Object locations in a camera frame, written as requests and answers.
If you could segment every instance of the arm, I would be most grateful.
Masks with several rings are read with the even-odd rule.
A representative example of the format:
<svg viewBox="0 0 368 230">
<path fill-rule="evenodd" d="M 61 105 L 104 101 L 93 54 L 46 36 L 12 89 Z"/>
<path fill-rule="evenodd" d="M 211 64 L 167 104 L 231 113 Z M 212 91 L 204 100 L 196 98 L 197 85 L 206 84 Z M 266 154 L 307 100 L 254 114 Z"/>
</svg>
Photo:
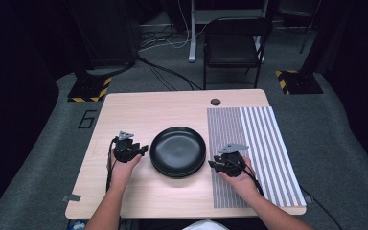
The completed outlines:
<svg viewBox="0 0 368 230">
<path fill-rule="evenodd" d="M 142 155 L 138 154 L 131 161 L 122 163 L 116 161 L 112 171 L 112 180 L 109 190 L 106 192 L 91 220 L 86 225 L 86 230 L 101 229 L 115 230 L 119 227 L 119 215 L 121 213 L 122 197 L 130 180 L 133 168 L 139 163 Z"/>
<path fill-rule="evenodd" d="M 247 157 L 243 159 L 246 165 L 251 169 L 250 159 Z M 238 195 L 255 210 L 268 229 L 313 229 L 305 222 L 286 213 L 261 196 L 253 180 L 245 172 L 242 172 L 237 177 L 230 177 L 224 172 L 219 172 L 219 176 L 232 185 Z"/>
</svg>

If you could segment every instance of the light wood tabletop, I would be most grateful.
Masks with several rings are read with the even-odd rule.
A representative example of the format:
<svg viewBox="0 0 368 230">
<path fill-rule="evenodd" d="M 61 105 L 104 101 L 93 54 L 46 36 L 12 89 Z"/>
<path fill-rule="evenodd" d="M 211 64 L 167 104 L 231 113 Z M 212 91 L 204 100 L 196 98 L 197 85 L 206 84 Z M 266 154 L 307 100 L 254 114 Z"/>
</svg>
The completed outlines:
<svg viewBox="0 0 368 230">
<path fill-rule="evenodd" d="M 220 100 L 212 105 L 211 100 Z M 204 165 L 190 176 L 174 179 L 158 172 L 150 153 L 134 169 L 123 199 L 126 219 L 251 217 L 250 208 L 214 208 L 211 168 L 208 165 L 207 108 L 269 106 L 260 89 L 119 93 L 106 96 L 73 190 L 80 201 L 69 201 L 69 219 L 90 219 L 105 194 L 106 160 L 110 141 L 120 131 L 133 133 L 133 143 L 149 145 L 169 127 L 189 127 L 205 141 Z M 283 208 L 293 215 L 305 206 Z"/>
</svg>

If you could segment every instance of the black plate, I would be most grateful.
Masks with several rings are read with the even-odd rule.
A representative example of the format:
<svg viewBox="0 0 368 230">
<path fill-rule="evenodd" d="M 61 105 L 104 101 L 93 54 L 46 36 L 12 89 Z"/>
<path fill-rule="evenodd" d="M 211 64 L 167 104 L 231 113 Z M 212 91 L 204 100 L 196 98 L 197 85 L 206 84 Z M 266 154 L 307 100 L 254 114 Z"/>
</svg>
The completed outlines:
<svg viewBox="0 0 368 230">
<path fill-rule="evenodd" d="M 196 131 L 175 126 L 160 132 L 152 141 L 150 159 L 160 173 L 179 178 L 195 173 L 205 161 L 205 142 Z"/>
</svg>

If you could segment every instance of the gray and white striped fabric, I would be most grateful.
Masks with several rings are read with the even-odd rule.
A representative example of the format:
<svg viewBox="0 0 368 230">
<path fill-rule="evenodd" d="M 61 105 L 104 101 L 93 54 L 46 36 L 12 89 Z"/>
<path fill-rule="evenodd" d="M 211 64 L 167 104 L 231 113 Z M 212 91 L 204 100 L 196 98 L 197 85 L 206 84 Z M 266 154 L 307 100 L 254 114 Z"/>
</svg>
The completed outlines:
<svg viewBox="0 0 368 230">
<path fill-rule="evenodd" d="M 210 159 L 229 143 L 249 146 L 241 150 L 252 160 L 264 196 L 279 207 L 305 206 L 272 107 L 208 108 Z M 212 169 L 214 207 L 248 205 Z"/>
</svg>

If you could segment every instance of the black round hole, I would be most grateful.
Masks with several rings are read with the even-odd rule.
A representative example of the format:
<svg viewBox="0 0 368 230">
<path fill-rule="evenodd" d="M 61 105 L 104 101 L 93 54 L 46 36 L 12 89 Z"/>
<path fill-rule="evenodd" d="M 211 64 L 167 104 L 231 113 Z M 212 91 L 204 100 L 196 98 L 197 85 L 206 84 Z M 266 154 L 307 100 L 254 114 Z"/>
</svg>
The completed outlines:
<svg viewBox="0 0 368 230">
<path fill-rule="evenodd" d="M 213 106 L 218 106 L 218 105 L 220 105 L 220 100 L 219 100 L 219 99 L 212 99 L 212 100 L 211 100 L 211 105 L 213 105 Z"/>
</svg>

